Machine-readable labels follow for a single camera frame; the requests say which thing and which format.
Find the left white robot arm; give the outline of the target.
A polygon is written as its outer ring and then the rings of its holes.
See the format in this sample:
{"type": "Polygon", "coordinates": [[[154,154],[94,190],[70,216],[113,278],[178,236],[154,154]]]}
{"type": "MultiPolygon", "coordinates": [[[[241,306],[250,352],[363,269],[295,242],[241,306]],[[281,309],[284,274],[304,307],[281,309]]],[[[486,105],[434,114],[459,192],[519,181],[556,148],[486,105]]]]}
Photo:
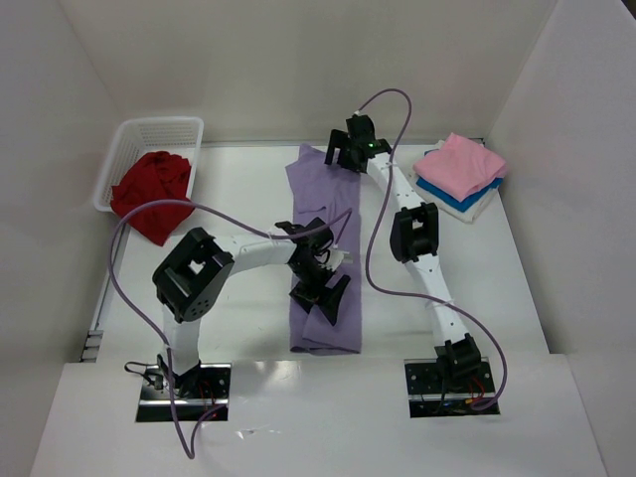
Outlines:
{"type": "Polygon", "coordinates": [[[168,343],[158,355],[165,382],[179,397],[191,397],[201,380],[201,321],[233,275],[267,265],[286,265],[296,277],[289,295],[305,312],[318,311],[338,322],[340,305],[352,278],[337,268],[344,254],[319,218],[302,226],[274,225],[284,239],[243,234],[215,238],[202,228],[190,230],[152,276],[162,305],[162,332],[168,343]]]}

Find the pink folded t shirt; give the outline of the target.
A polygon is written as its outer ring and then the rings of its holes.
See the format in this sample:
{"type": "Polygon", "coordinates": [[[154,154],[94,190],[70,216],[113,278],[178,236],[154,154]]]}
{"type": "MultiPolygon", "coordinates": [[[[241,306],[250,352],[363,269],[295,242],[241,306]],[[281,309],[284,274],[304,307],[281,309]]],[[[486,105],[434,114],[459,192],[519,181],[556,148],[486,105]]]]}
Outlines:
{"type": "Polygon", "coordinates": [[[508,166],[500,155],[483,145],[451,133],[439,150],[424,158],[419,171],[434,186],[463,201],[495,178],[503,179],[508,166]]]}

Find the white folded t shirt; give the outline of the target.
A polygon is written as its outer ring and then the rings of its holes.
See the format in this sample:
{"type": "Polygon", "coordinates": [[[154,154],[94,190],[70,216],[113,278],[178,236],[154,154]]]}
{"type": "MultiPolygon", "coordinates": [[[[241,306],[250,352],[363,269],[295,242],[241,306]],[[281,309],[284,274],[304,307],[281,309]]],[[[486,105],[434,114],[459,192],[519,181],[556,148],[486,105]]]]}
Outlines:
{"type": "Polygon", "coordinates": [[[458,201],[454,196],[424,179],[419,171],[420,164],[424,161],[424,158],[439,150],[444,143],[444,140],[439,140],[432,149],[425,150],[422,158],[415,161],[408,169],[407,178],[413,189],[425,202],[433,203],[438,210],[465,224],[472,224],[496,195],[503,179],[501,177],[495,178],[483,189],[468,196],[463,201],[458,201]]]}

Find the white plastic basket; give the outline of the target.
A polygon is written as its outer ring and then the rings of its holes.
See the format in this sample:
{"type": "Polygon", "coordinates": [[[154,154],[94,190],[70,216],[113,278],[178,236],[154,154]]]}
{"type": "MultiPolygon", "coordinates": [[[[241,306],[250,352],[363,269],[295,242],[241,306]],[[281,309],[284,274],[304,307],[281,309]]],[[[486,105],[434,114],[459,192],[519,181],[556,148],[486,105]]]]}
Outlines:
{"type": "Polygon", "coordinates": [[[205,123],[196,116],[158,116],[128,119],[114,133],[97,176],[94,208],[111,213],[112,187],[146,153],[166,151],[187,159],[191,172],[186,197],[192,197],[205,123]]]}

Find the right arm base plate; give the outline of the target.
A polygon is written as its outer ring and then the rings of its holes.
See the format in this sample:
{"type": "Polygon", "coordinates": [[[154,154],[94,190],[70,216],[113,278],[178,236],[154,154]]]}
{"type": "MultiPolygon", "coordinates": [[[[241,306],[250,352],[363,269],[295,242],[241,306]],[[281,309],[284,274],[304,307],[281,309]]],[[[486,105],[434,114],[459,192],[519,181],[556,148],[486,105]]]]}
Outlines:
{"type": "Polygon", "coordinates": [[[475,377],[461,384],[443,382],[436,362],[432,359],[406,360],[404,363],[408,409],[411,418],[463,417],[498,415],[497,403],[483,410],[474,409],[485,404],[496,393],[487,359],[483,359],[475,377]]]}

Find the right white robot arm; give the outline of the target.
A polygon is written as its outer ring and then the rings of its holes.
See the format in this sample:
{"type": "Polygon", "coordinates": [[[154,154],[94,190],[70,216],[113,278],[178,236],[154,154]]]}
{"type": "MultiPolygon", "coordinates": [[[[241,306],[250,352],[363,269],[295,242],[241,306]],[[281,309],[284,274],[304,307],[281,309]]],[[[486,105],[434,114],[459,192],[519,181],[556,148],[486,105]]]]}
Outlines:
{"type": "Polygon", "coordinates": [[[394,212],[392,255],[404,265],[417,292],[435,305],[430,316],[440,385],[447,393],[457,393],[477,377],[482,356],[441,271],[438,209],[414,190],[394,162],[387,140],[376,137],[367,115],[356,112],[346,125],[345,131],[331,131],[325,163],[367,174],[385,192],[381,210],[394,212]]]}

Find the red t shirt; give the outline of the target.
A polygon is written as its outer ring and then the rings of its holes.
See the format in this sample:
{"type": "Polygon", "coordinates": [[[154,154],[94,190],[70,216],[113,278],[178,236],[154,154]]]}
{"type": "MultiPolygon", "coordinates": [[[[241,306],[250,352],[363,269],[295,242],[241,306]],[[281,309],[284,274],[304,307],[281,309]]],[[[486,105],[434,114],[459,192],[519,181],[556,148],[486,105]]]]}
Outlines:
{"type": "MultiPolygon", "coordinates": [[[[190,162],[167,151],[144,154],[123,176],[118,185],[112,186],[110,206],[121,218],[133,209],[158,200],[186,200],[191,175],[190,162]]],[[[156,245],[162,246],[170,234],[192,213],[192,207],[160,205],[145,209],[128,223],[156,245]]]]}

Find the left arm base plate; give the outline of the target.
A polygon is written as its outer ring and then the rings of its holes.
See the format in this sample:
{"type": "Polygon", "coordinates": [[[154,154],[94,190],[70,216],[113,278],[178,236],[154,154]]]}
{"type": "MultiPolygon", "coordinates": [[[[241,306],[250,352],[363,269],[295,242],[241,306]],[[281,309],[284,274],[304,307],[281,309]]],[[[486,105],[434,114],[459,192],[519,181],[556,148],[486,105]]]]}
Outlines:
{"type": "MultiPolygon", "coordinates": [[[[135,421],[140,423],[168,422],[172,420],[169,383],[157,365],[127,371],[142,377],[135,421]]],[[[180,421],[195,422],[206,412],[212,421],[227,421],[232,366],[230,364],[202,364],[200,372],[183,391],[175,388],[176,415],[180,421]]]]}

